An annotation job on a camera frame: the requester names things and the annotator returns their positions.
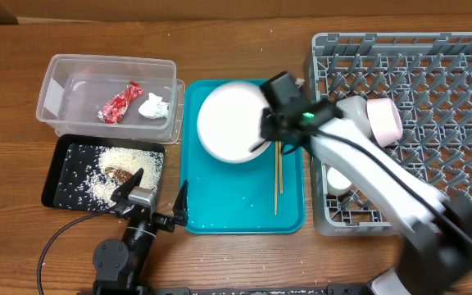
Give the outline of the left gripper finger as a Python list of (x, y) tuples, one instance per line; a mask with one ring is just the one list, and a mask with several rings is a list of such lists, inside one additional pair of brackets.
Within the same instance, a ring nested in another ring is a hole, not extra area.
[(185, 180), (173, 206), (174, 221), (177, 225), (186, 226), (188, 223), (188, 205), (187, 205), (188, 181)]
[(120, 187), (118, 187), (111, 195), (113, 202), (120, 202), (126, 200), (129, 194), (135, 187), (138, 187), (143, 177), (143, 168), (137, 170), (128, 180), (126, 180)]

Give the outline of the wooden chopstick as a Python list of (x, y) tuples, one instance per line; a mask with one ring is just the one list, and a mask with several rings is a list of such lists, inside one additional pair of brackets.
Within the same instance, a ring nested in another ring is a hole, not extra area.
[(282, 155), (282, 143), (277, 142), (277, 154), (278, 154), (278, 177), (279, 177), (279, 193), (284, 193), (284, 176), (283, 176), (283, 155)]
[(278, 195), (279, 195), (279, 148), (278, 142), (275, 142), (275, 196), (274, 196), (274, 214), (278, 212)]

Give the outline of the rice and food leftovers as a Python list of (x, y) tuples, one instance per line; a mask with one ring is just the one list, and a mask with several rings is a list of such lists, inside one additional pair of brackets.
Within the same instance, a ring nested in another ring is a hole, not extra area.
[(163, 161), (163, 152), (73, 143), (63, 162), (53, 205), (79, 211), (107, 209), (114, 204), (113, 192), (140, 169), (140, 186), (156, 192)]

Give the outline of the pink large plate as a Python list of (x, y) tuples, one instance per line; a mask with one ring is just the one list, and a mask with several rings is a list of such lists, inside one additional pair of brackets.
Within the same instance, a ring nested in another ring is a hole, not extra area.
[(260, 88), (250, 82), (216, 87), (198, 112), (202, 146), (215, 159), (230, 164), (257, 158), (270, 146), (260, 136), (261, 113), (268, 106)]

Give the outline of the grey bowl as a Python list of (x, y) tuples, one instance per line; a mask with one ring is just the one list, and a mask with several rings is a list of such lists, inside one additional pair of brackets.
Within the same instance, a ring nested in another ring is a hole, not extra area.
[(372, 139), (373, 131), (366, 110), (367, 101), (360, 96), (344, 98), (336, 102), (336, 107), (343, 113), (345, 130), (341, 132), (346, 137), (354, 137), (359, 133)]

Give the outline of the red snack wrapper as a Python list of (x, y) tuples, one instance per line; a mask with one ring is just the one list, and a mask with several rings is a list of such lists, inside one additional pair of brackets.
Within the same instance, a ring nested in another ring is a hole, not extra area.
[(107, 124), (118, 124), (122, 121), (130, 103), (144, 94), (143, 88), (134, 81), (128, 82), (125, 90), (115, 95), (98, 112), (98, 119)]

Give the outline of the white napkin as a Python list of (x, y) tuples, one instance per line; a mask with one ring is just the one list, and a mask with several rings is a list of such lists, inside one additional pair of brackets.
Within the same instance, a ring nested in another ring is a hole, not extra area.
[(147, 119), (160, 119), (168, 116), (169, 103), (163, 101), (154, 93), (148, 94), (148, 99), (138, 108), (138, 113)]

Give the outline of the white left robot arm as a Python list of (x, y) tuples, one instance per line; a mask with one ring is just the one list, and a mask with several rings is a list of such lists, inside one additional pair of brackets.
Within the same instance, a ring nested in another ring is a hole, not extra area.
[(172, 233), (177, 225), (188, 223), (188, 182), (181, 185), (173, 214), (168, 216), (157, 211), (157, 193), (140, 186), (142, 177), (140, 169), (111, 195), (116, 203), (112, 211), (128, 224), (122, 238), (109, 238), (94, 251), (94, 294), (151, 294), (141, 275), (157, 233)]

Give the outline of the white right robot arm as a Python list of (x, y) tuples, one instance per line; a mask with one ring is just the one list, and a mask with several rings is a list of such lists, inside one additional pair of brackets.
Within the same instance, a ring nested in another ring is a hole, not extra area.
[(472, 209), (403, 169), (333, 103), (272, 102), (261, 112), (261, 137), (304, 148), (343, 174), (402, 238), (398, 263), (363, 294), (442, 294), (472, 271)]

